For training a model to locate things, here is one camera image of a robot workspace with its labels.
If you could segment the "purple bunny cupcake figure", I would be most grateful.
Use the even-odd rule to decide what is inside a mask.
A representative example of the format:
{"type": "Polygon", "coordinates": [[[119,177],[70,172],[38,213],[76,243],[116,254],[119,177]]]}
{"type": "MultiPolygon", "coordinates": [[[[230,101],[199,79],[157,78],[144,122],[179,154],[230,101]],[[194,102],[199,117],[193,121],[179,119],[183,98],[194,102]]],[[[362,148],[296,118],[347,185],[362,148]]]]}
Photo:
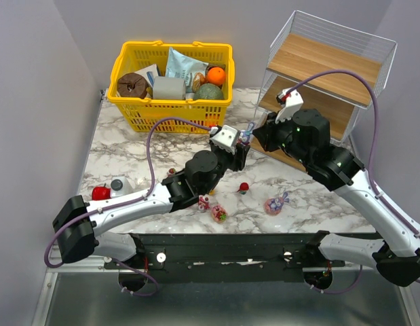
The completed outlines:
{"type": "Polygon", "coordinates": [[[249,145],[253,137],[252,131],[254,130],[254,127],[255,127],[255,123],[250,122],[246,129],[241,130],[238,143],[241,143],[243,145],[249,145]]]}

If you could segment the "purple bunny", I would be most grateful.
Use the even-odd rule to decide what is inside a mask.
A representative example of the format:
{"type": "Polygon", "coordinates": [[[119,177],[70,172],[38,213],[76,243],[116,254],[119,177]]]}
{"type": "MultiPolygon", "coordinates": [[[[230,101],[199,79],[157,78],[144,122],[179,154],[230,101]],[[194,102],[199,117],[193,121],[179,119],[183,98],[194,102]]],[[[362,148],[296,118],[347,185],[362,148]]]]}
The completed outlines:
{"type": "Polygon", "coordinates": [[[290,199],[288,192],[284,192],[281,196],[275,198],[269,198],[264,203],[264,210],[268,215],[278,215],[285,204],[288,204],[290,199]]]}

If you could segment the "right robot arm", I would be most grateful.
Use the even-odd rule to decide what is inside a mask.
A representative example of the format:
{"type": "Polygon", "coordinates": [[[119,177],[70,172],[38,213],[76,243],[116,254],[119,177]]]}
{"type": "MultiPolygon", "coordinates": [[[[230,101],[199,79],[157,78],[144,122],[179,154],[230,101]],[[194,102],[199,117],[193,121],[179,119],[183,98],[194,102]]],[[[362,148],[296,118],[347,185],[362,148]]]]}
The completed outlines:
{"type": "Polygon", "coordinates": [[[420,278],[420,227],[372,185],[363,163],[330,142],[330,122],[315,109],[297,111],[284,122],[270,113],[253,135],[266,152],[282,150],[307,174],[350,203],[379,233],[375,240],[321,231],[309,247],[321,259],[375,269],[389,282],[407,287],[420,278]]]}

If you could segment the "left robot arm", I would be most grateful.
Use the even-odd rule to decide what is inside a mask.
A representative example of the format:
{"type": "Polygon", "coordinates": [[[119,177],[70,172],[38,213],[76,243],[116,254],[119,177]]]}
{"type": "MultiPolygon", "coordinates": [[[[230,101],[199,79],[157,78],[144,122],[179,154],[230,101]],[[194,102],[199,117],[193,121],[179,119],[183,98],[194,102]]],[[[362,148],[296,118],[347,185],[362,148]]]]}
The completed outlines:
{"type": "Polygon", "coordinates": [[[85,202],[82,196],[69,198],[52,226],[64,264],[81,261],[101,250],[103,255],[127,261],[138,253],[136,241],[129,234],[117,238],[125,244],[123,254],[112,253],[114,245],[103,245],[107,232],[122,224],[152,215],[173,213],[197,204],[199,198],[213,190],[227,170],[241,171],[249,145],[238,143],[229,153],[211,145],[186,162],[185,167],[153,182],[148,190],[117,198],[85,202]]]}

